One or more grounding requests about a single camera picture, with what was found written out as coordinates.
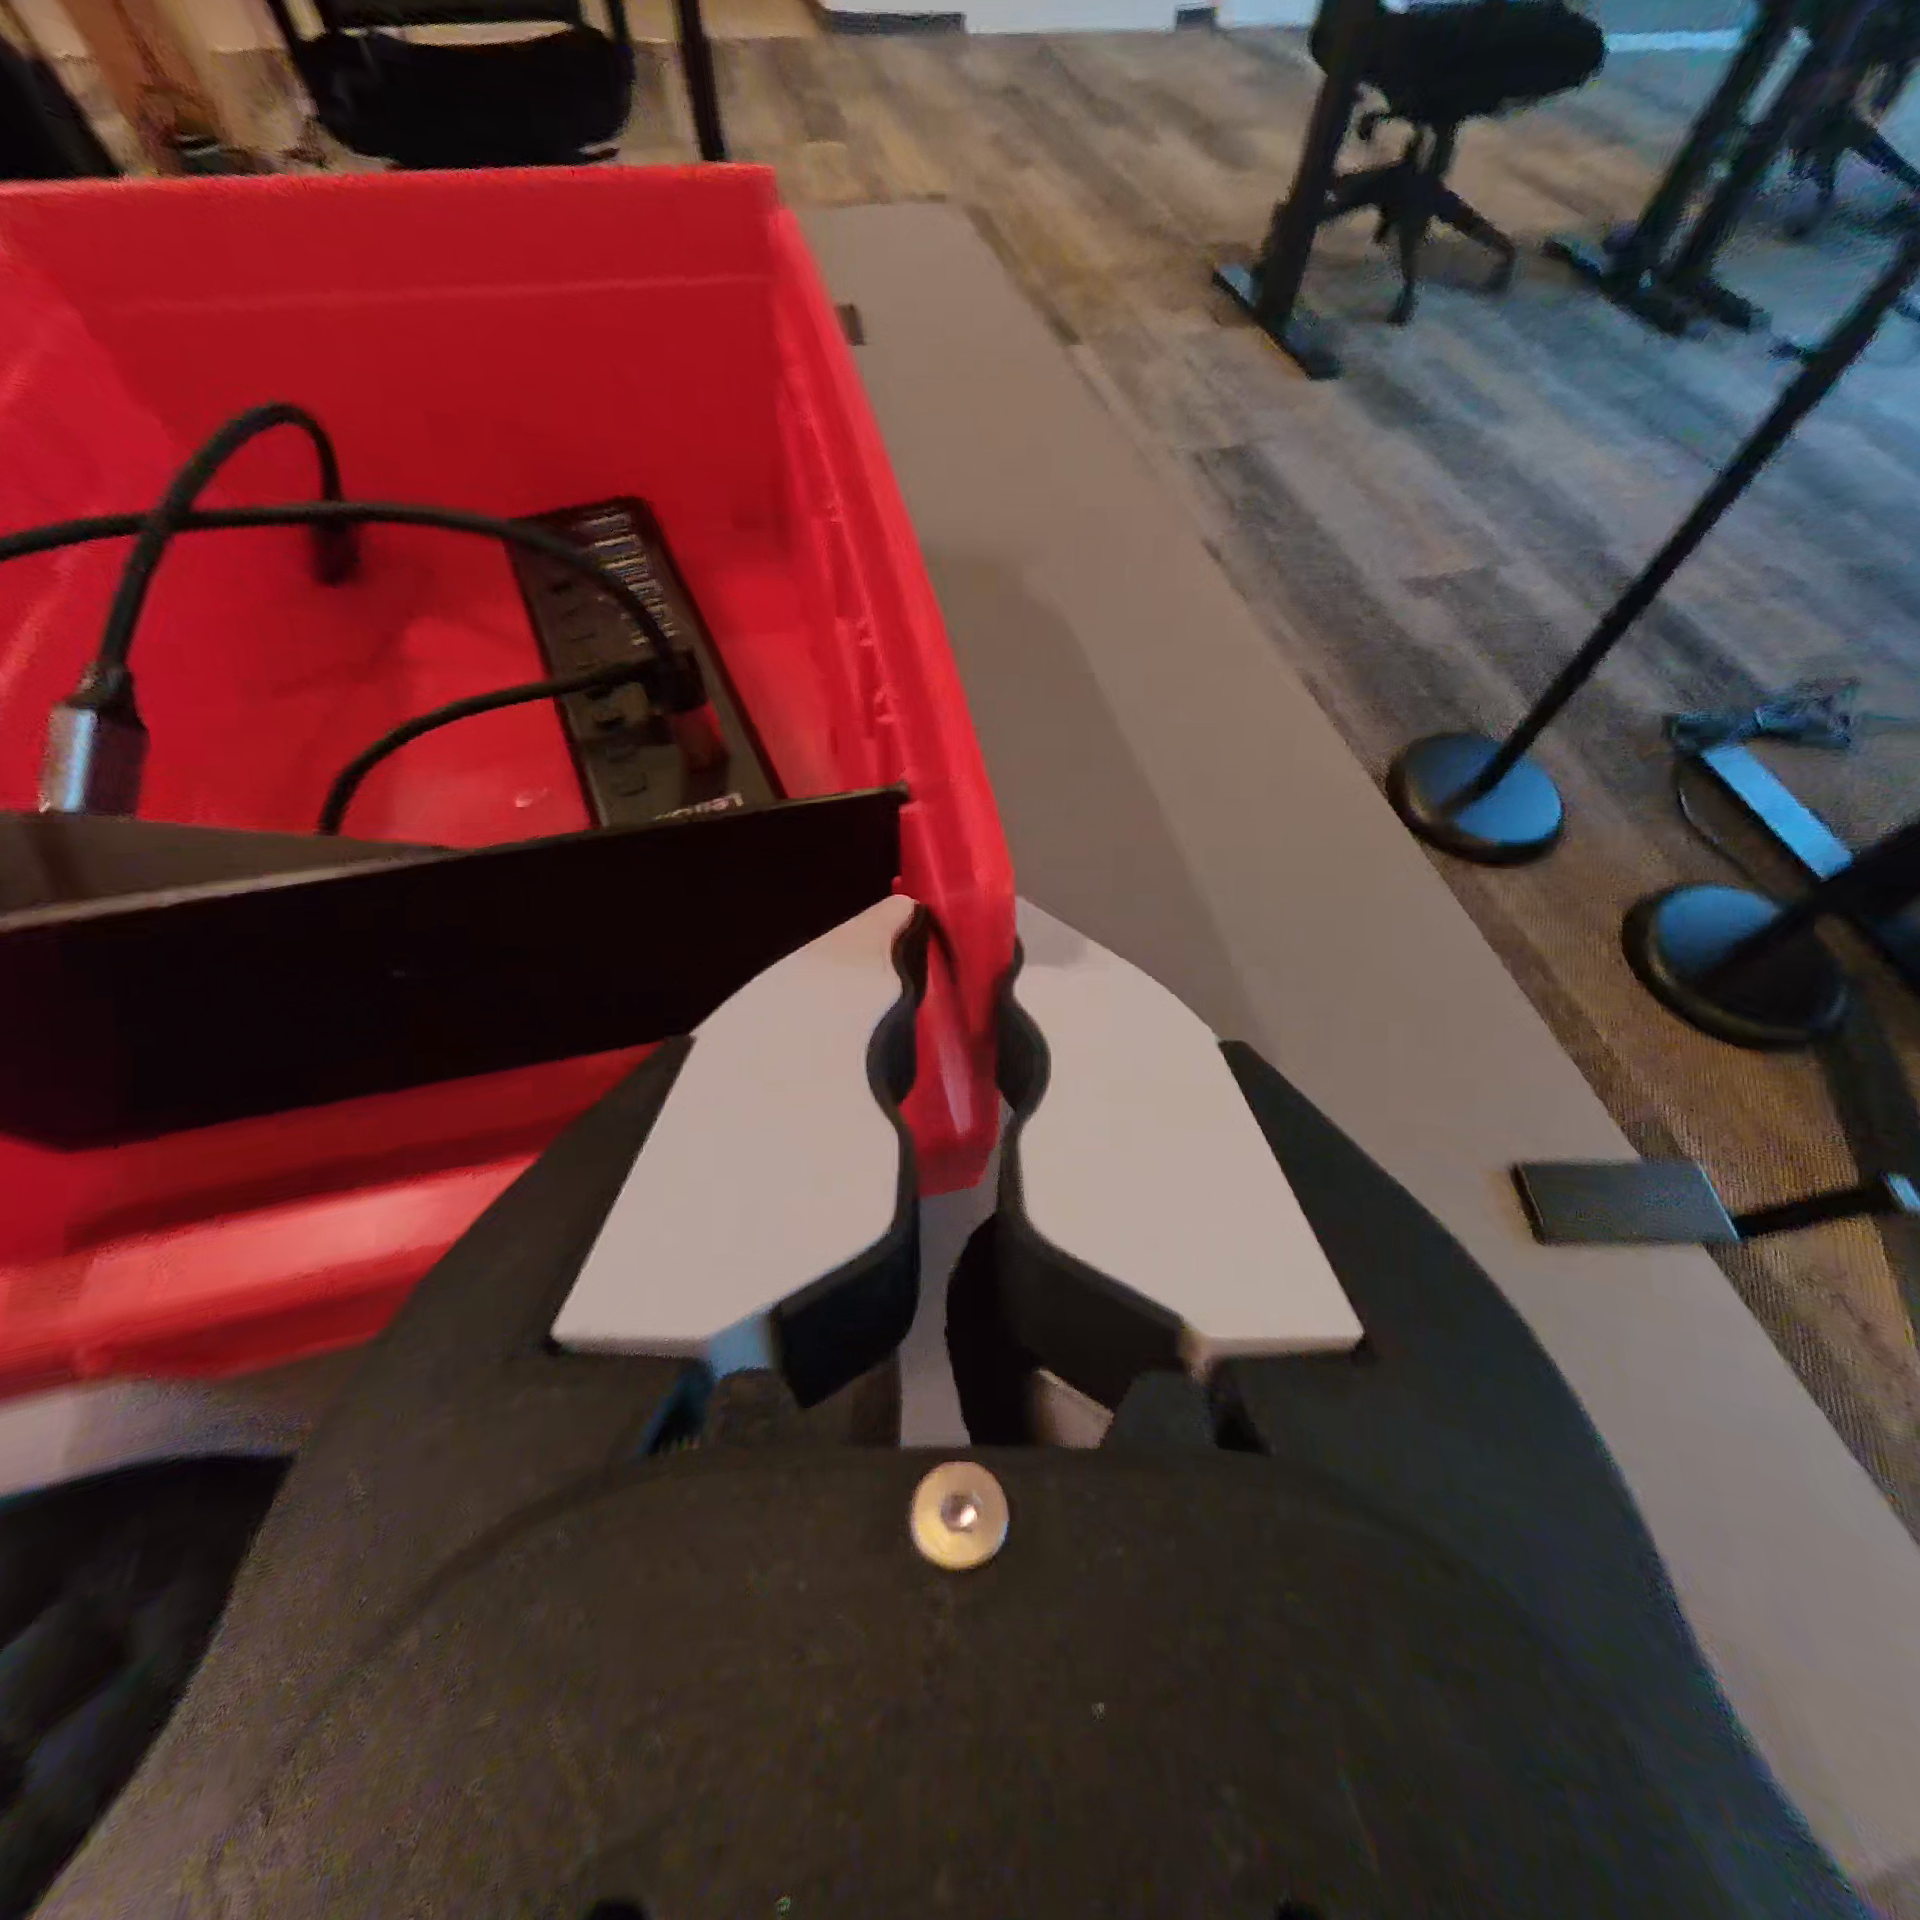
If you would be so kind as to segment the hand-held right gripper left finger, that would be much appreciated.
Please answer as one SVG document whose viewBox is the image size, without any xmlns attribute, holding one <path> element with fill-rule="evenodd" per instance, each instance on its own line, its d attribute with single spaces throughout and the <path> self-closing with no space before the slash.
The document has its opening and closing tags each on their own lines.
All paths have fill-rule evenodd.
<svg viewBox="0 0 1920 1920">
<path fill-rule="evenodd" d="M 824 1405 L 917 1317 L 924 912 L 883 898 L 688 1039 L 551 1323 L 569 1354 L 775 1371 Z"/>
</svg>

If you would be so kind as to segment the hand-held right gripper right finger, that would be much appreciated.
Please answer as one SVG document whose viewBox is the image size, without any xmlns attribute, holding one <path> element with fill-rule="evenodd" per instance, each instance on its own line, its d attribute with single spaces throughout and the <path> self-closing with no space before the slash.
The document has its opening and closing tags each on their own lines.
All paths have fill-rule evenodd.
<svg viewBox="0 0 1920 1920">
<path fill-rule="evenodd" d="M 948 1283 L 974 1443 L 1097 1443 L 1138 1377 L 1353 1359 L 1362 1317 L 1229 1045 L 1169 985 L 1019 900 L 995 997 L 994 1205 Z"/>
</svg>

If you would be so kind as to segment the black multi-port usb hub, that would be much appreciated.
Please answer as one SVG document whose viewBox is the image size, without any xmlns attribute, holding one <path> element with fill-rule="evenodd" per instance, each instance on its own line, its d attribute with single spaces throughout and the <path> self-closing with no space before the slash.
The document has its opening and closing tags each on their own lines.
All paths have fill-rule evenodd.
<svg viewBox="0 0 1920 1920">
<path fill-rule="evenodd" d="M 4 813 L 4 1137 L 109 1149 L 679 1039 L 896 891 L 905 800 L 486 850 Z"/>
</svg>

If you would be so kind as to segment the red plastic bin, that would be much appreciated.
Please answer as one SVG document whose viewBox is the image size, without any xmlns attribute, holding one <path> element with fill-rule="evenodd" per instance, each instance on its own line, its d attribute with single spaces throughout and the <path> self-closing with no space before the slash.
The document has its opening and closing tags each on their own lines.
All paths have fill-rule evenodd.
<svg viewBox="0 0 1920 1920">
<path fill-rule="evenodd" d="M 4 532 L 148 514 L 227 419 L 293 401 L 348 499 L 539 515 L 643 499 L 779 782 L 905 782 L 902 888 L 951 937 L 905 1118 L 920 1186 L 988 1156 L 1015 879 L 843 324 L 760 165 L 4 184 Z M 127 543 L 4 564 L 4 809 L 95 656 Z M 141 816 L 311 831 L 339 768 L 542 676 L 509 559 L 373 529 L 189 534 L 130 647 Z M 587 826 L 545 707 L 404 746 L 348 829 Z M 638 1049 L 58 1152 L 4 1138 L 4 1394 L 233 1377 L 357 1346 Z"/>
</svg>

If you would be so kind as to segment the grey flat plate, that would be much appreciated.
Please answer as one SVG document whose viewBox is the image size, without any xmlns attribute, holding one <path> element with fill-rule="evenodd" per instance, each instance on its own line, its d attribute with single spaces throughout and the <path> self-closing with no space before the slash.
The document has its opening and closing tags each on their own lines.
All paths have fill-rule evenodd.
<svg viewBox="0 0 1920 1920">
<path fill-rule="evenodd" d="M 1510 1173 L 1545 1248 L 1716 1248 L 1741 1226 L 1689 1159 L 1523 1163 Z"/>
</svg>

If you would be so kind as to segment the black round base stand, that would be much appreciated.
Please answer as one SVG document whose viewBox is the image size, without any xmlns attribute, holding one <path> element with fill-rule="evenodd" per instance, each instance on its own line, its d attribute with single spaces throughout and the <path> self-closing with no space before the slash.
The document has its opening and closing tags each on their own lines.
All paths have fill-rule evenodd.
<svg viewBox="0 0 1920 1920">
<path fill-rule="evenodd" d="M 1598 680 L 1602 659 L 1653 610 L 1735 504 L 1753 490 L 1756 475 L 1830 397 L 1914 286 L 1916 233 L 1910 227 L 1847 312 L 1811 350 L 1799 354 L 1799 371 L 1781 389 L 1761 425 L 1716 468 L 1686 518 L 1598 618 L 1586 640 L 1560 663 L 1523 718 L 1498 737 L 1431 730 L 1391 761 L 1383 797 L 1424 844 L 1498 867 L 1545 860 L 1563 838 L 1567 806 L 1559 782 L 1531 761 L 1536 741 Z"/>
<path fill-rule="evenodd" d="M 1916 820 L 1794 900 L 1723 885 L 1665 888 L 1630 908 L 1621 948 L 1640 985 L 1691 1029 L 1746 1050 L 1834 1035 L 1851 982 L 1818 926 L 1916 900 Z"/>
</svg>

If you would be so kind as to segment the black power strip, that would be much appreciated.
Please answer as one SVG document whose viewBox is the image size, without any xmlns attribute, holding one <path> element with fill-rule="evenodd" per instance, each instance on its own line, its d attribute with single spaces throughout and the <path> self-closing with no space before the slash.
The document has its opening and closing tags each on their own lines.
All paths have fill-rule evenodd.
<svg viewBox="0 0 1920 1920">
<path fill-rule="evenodd" d="M 668 718 L 643 684 L 564 694 L 562 729 L 591 820 L 600 829 L 631 829 L 679 813 L 779 804 L 785 779 L 654 507 L 641 497 L 610 497 L 531 522 L 621 573 L 674 647 L 698 659 L 724 737 L 724 763 L 687 771 Z M 573 680 L 651 649 L 632 618 L 573 570 L 521 547 L 513 552 L 513 564 L 548 680 Z"/>
</svg>

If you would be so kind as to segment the grey desk foot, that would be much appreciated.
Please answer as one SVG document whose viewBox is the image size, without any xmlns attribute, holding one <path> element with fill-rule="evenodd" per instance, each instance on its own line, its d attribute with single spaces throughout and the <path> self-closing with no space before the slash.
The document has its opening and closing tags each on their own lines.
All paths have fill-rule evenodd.
<svg viewBox="0 0 1920 1920">
<path fill-rule="evenodd" d="M 1691 763 L 1751 820 L 1751 826 L 1805 879 L 1824 880 L 1851 866 L 1856 852 L 1742 744 L 1714 744 Z"/>
</svg>

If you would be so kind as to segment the black desk leg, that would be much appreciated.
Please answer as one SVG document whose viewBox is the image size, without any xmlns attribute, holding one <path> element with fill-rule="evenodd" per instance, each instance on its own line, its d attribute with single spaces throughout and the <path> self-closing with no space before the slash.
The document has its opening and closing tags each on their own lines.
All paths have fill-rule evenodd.
<svg viewBox="0 0 1920 1920">
<path fill-rule="evenodd" d="M 1341 371 L 1327 324 L 1302 302 L 1302 281 L 1338 151 L 1356 118 L 1356 98 L 1359 83 L 1353 73 L 1322 79 L 1292 184 L 1269 212 L 1261 256 L 1247 263 L 1220 260 L 1211 272 L 1213 295 L 1229 298 L 1310 381 L 1338 379 Z"/>
</svg>

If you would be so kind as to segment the black office chair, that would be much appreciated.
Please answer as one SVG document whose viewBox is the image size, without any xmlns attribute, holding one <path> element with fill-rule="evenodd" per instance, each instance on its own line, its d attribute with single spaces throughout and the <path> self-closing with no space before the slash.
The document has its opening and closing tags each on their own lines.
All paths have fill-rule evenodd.
<svg viewBox="0 0 1920 1920">
<path fill-rule="evenodd" d="M 610 152 L 632 111 L 632 34 L 618 3 L 289 3 L 267 20 L 314 121 L 394 169 L 581 165 Z"/>
<path fill-rule="evenodd" d="M 1599 23 L 1577 3 L 1421 3 L 1380 7 L 1359 60 L 1362 106 L 1353 133 L 1373 141 L 1403 124 L 1401 157 L 1334 169 L 1315 224 L 1372 208 L 1373 240 L 1399 258 L 1399 298 L 1383 320 L 1403 326 L 1421 302 L 1431 227 L 1451 227 L 1493 258 L 1490 295 L 1505 295 L 1518 240 L 1454 189 L 1467 124 L 1540 106 L 1591 86 L 1607 61 Z"/>
</svg>

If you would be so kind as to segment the black desk frame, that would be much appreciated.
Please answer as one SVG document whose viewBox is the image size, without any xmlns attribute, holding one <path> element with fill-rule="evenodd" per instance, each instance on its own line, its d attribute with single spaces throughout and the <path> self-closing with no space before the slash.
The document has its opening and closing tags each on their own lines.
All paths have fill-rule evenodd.
<svg viewBox="0 0 1920 1920">
<path fill-rule="evenodd" d="M 1899 194 L 1916 224 L 1916 157 L 1883 129 L 1916 86 L 1916 3 L 1746 3 L 1730 61 L 1640 216 L 1607 235 L 1552 235 L 1540 258 L 1665 336 L 1767 326 L 1722 277 L 1764 184 L 1786 169 L 1783 235 L 1808 240 L 1847 160 Z"/>
</svg>

